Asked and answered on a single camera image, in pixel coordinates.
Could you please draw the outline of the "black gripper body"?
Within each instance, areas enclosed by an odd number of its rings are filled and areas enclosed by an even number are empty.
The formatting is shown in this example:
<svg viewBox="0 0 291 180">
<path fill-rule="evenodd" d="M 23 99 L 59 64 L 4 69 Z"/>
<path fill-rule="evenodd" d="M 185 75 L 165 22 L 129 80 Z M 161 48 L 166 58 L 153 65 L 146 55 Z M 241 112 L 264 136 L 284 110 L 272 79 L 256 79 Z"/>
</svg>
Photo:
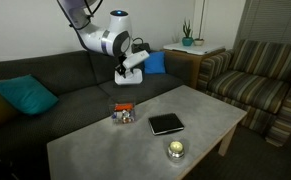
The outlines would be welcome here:
<svg viewBox="0 0 291 180">
<path fill-rule="evenodd" d="M 118 57 L 119 64 L 115 67 L 115 70 L 122 69 L 126 71 L 126 68 L 123 65 L 123 62 L 126 60 L 126 56 L 122 55 Z"/>
</svg>

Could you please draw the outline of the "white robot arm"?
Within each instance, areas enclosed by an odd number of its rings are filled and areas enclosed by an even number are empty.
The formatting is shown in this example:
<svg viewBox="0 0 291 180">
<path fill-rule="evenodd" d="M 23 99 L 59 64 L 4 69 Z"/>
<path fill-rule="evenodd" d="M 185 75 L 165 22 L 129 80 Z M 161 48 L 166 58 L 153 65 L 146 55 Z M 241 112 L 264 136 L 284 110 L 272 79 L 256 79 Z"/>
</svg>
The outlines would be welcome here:
<svg viewBox="0 0 291 180">
<path fill-rule="evenodd" d="M 92 23 L 103 0 L 57 0 L 58 5 L 74 29 L 83 48 L 119 59 L 116 72 L 126 77 L 123 61 L 132 53 L 132 28 L 129 14 L 123 10 L 110 12 L 108 28 Z"/>
</svg>

